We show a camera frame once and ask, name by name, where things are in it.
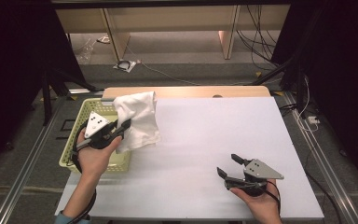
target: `human hand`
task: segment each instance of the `human hand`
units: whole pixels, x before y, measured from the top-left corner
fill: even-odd
[[[77,143],[85,140],[83,129],[78,138]],[[93,147],[84,147],[79,151],[78,160],[82,169],[82,175],[90,175],[100,177],[105,172],[109,164],[109,158],[115,149],[121,143],[121,136],[116,137],[109,146],[103,149],[95,149]]]
[[[268,181],[276,185],[275,179],[269,179]],[[243,190],[237,188],[232,188],[230,191],[246,202],[255,219],[259,222],[263,224],[282,223],[278,212],[278,204],[271,196],[263,193],[258,197],[252,197]],[[277,189],[270,183],[267,183],[267,191],[278,197]]]

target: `white towel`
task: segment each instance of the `white towel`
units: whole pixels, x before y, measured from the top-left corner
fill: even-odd
[[[131,119],[130,128],[116,149],[117,153],[155,144],[160,140],[156,123],[156,103],[153,91],[119,96],[113,101],[118,114],[117,126]]]

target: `sleeve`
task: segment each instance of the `sleeve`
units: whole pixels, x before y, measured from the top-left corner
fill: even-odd
[[[71,217],[67,217],[65,216],[62,211],[57,215],[56,220],[54,222],[54,224],[66,224],[68,222],[72,221]],[[81,219],[79,222],[79,224],[90,224],[91,223],[91,218],[89,220],[86,219]]]

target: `floor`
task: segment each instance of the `floor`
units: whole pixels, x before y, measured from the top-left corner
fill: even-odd
[[[249,38],[255,36],[255,32],[252,31],[244,32],[244,34]],[[279,36],[279,32],[270,32],[270,34],[275,40]],[[258,75],[266,74],[267,71],[273,67],[273,65],[267,63],[266,60],[252,54],[243,45],[238,35],[235,37],[231,59],[225,60],[223,59],[217,32],[139,33],[131,34],[128,50],[126,50],[123,58],[134,62],[142,62],[136,64],[136,67],[142,67],[145,73],[150,73],[150,76],[142,77],[134,71],[134,73],[110,77],[112,73],[115,73],[112,69],[115,62],[111,46],[109,44],[96,42],[98,38],[104,35],[105,34],[71,35],[74,53],[78,58],[79,64],[81,64],[86,80],[95,81],[102,86],[109,85],[109,82],[106,82],[104,78],[123,80],[121,84],[118,83],[118,85],[122,86],[154,84],[189,85],[189,80],[210,85],[211,83],[215,85],[235,85],[238,84],[238,82],[250,82],[257,78]],[[270,45],[274,44],[274,41],[269,37],[265,38]],[[260,45],[255,45],[255,48],[259,52],[263,51]],[[226,71],[232,71],[237,67],[240,71],[243,70],[244,64],[246,64],[248,71],[247,77],[220,77],[214,73],[214,70],[226,69]],[[208,70],[211,76],[208,78],[198,77],[200,74],[205,75],[205,72],[200,72],[200,68],[211,69]],[[186,75],[179,76],[178,78],[175,74],[179,72],[184,72]],[[163,77],[169,79],[171,82],[161,81]],[[269,80],[265,85],[271,91],[278,91],[280,77],[281,76],[277,76]],[[70,89],[78,88],[77,85],[72,83],[68,83],[68,86]],[[68,135],[65,128],[71,127],[72,121],[70,119],[76,117],[82,99],[87,97],[88,96],[78,96],[77,98],[64,99],[64,102],[55,102],[54,108],[57,108],[57,104],[62,104],[61,111],[64,111],[64,113],[59,113],[56,118],[57,122],[52,124],[46,139],[42,139],[40,142],[40,144],[44,144],[44,146],[42,150],[34,154],[35,163],[31,166],[32,172],[30,172],[24,180],[24,188],[21,189],[20,197],[16,199],[16,206],[8,211],[9,216],[7,223],[51,223],[54,220],[53,214],[69,175],[68,170],[57,165],[58,158],[65,145],[63,138]],[[278,106],[285,106],[294,102],[291,92],[284,92],[282,96],[274,95],[274,98]],[[39,142],[35,142],[35,139],[40,137],[39,134],[43,132],[44,129],[41,126],[43,121],[43,102],[41,101],[40,95],[34,100],[33,106],[34,111],[30,111],[30,113],[26,115],[16,135],[12,138],[12,143],[15,148],[0,153],[0,208],[7,198],[7,194],[10,193],[11,189],[14,189],[14,184],[18,182],[18,176],[22,172],[21,168],[23,164],[28,161],[28,156],[38,147]],[[317,104],[310,102],[307,109],[312,113],[318,113],[317,116],[321,122],[318,125],[318,130],[311,133],[311,142],[320,146],[320,150],[330,162],[334,174],[339,180],[339,184],[347,193],[355,211],[354,214],[358,215],[358,173],[356,168],[351,164],[349,158],[344,157],[340,153],[340,143],[328,125],[328,120],[324,118],[323,113],[317,111]],[[329,184],[330,182],[326,180],[325,173],[321,171],[319,162],[313,157],[313,153],[319,149],[310,147],[310,139],[307,139],[304,132],[301,132],[295,112],[283,109],[282,117],[304,167],[306,167],[312,176],[327,190],[327,194],[322,192],[320,188],[310,180],[315,195],[324,211],[324,220],[290,220],[284,221],[284,223],[338,223],[334,206],[329,202],[326,196],[334,196],[335,193]],[[351,219],[346,215],[346,208],[339,206],[338,209],[340,211],[340,217],[343,219],[342,223],[358,223],[351,222]],[[94,223],[107,223],[107,221],[108,220],[99,218],[94,219]],[[114,223],[154,224],[160,222],[115,220]],[[220,224],[226,222],[187,221],[183,223]]]

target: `electrical outlet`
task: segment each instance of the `electrical outlet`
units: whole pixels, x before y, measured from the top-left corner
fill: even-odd
[[[309,116],[308,122],[311,124],[320,123],[319,119],[316,116]]]

